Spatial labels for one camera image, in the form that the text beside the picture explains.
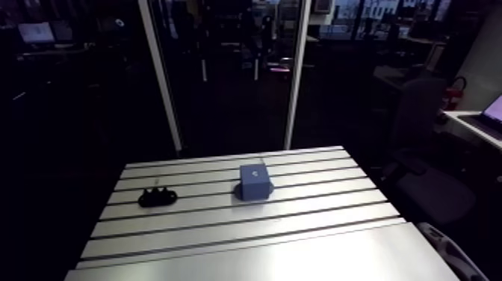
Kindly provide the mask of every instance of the laptop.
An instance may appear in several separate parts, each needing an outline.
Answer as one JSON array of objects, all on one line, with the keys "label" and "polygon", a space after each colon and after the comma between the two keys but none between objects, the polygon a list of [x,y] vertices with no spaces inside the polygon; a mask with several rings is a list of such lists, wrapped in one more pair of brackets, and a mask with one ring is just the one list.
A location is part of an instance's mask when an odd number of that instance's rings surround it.
[{"label": "laptop", "polygon": [[459,116],[459,119],[498,140],[502,140],[502,95],[488,105],[481,114]]}]

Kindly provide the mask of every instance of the blue box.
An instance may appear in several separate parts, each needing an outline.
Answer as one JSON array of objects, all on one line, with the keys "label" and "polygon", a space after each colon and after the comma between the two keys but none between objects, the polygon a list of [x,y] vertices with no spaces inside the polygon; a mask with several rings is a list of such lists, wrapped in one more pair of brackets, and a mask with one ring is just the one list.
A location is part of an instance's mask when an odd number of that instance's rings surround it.
[{"label": "blue box", "polygon": [[243,201],[267,199],[272,189],[267,166],[264,164],[241,166],[241,199]]}]

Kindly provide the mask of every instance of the black office chair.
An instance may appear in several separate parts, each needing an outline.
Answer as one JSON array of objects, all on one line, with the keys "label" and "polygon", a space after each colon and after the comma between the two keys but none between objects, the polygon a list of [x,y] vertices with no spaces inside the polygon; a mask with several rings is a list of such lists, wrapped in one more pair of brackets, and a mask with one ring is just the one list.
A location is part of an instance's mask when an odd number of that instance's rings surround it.
[{"label": "black office chair", "polygon": [[421,78],[406,83],[391,137],[391,163],[383,186],[401,191],[434,224],[445,225],[469,213],[476,201],[462,182],[431,164],[430,141],[445,80]]}]

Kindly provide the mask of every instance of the fire extinguisher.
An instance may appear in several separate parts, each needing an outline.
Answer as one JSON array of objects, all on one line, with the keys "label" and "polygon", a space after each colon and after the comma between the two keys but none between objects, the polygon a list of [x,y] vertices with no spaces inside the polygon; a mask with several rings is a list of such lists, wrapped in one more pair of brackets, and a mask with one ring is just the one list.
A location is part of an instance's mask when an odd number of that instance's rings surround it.
[{"label": "fire extinguisher", "polygon": [[[455,83],[457,81],[462,81],[461,87],[456,87]],[[467,87],[467,79],[463,76],[455,77],[452,80],[450,86],[446,88],[446,92],[443,96],[443,106],[441,109],[445,111],[455,110],[456,106],[459,104],[460,99],[464,96],[464,90]]]}]

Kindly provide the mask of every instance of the metal frame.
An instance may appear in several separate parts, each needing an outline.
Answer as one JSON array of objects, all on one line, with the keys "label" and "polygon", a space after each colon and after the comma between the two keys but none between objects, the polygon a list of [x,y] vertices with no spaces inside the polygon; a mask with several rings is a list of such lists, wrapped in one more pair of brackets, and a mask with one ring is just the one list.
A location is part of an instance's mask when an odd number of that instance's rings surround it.
[{"label": "metal frame", "polygon": [[302,77],[303,55],[305,54],[305,43],[307,38],[307,28],[309,26],[310,6],[312,0],[302,0],[300,21],[298,25],[297,46],[294,54],[293,81],[291,82],[291,93],[289,98],[288,123],[286,124],[286,136],[284,140],[284,150],[291,148],[293,137],[294,118],[297,113],[298,91],[300,89],[300,79]]},{"label": "metal frame", "polygon": [[[294,127],[294,118],[297,109],[298,91],[300,89],[300,79],[302,75],[302,65],[303,56],[305,53],[306,35],[307,27],[309,25],[310,7],[312,0],[303,0],[301,4],[301,14],[299,20],[299,28],[297,34],[297,45],[294,58],[294,69],[293,69],[293,79],[290,92],[290,101],[288,109],[288,122],[286,124],[286,135],[284,149],[288,150],[291,148],[291,139]],[[182,150],[182,140],[179,135],[179,129],[177,126],[176,116],[173,110],[173,104],[171,102],[169,88],[167,86],[166,75],[164,71],[164,64],[161,58],[161,53],[158,48],[157,36],[155,35],[155,29],[153,26],[153,18],[151,11],[149,9],[148,0],[138,0],[140,6],[141,18],[143,20],[143,26],[145,28],[146,39],[148,40],[148,45],[150,52],[152,53],[152,60],[155,68],[155,74],[157,76],[158,85],[161,90],[162,100],[164,101],[164,109],[167,115],[167,121],[169,123],[171,136],[173,138],[174,147],[177,152]],[[258,73],[255,70],[254,79],[257,80]],[[202,61],[202,79],[207,81],[207,75],[205,73],[205,62]]]},{"label": "metal frame", "polygon": [[179,137],[179,130],[176,122],[176,116],[173,110],[173,104],[167,86],[166,75],[164,72],[164,65],[161,58],[161,53],[158,49],[157,36],[153,27],[153,18],[149,8],[149,0],[138,0],[140,6],[141,19],[143,20],[143,27],[145,28],[146,39],[152,54],[153,66],[155,74],[157,75],[158,86],[161,90],[162,101],[164,102],[164,109],[167,115],[167,122],[173,138],[174,147],[177,152],[182,150],[182,140]]}]

